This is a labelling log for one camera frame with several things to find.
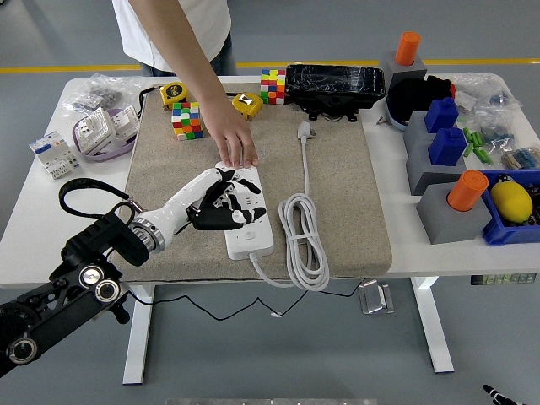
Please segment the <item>person's hand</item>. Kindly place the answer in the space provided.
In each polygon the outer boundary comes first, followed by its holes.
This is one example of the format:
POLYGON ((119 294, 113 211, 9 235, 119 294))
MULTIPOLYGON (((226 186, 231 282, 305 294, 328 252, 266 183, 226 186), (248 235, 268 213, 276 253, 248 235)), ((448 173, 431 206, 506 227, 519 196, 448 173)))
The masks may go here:
POLYGON ((258 166, 259 158, 248 122, 227 97, 201 106, 203 120, 226 167, 258 166))

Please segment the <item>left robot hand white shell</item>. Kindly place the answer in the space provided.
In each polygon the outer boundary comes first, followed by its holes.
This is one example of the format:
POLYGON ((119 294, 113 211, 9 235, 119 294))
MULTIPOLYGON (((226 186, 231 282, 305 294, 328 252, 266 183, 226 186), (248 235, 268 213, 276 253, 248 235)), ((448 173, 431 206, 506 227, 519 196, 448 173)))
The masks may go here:
POLYGON ((162 208, 138 214, 129 228, 150 251, 170 246, 172 237, 188 225, 196 230, 225 231, 229 238, 272 238, 257 170, 207 169, 171 197, 162 208))

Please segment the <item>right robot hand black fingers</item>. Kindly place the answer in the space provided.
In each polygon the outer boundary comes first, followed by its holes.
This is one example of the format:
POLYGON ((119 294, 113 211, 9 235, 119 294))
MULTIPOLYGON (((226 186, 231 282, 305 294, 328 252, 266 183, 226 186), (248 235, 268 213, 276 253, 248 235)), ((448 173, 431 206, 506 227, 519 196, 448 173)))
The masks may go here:
POLYGON ((492 398, 494 405, 516 405, 515 401, 495 390, 492 386, 484 384, 483 389, 492 398))

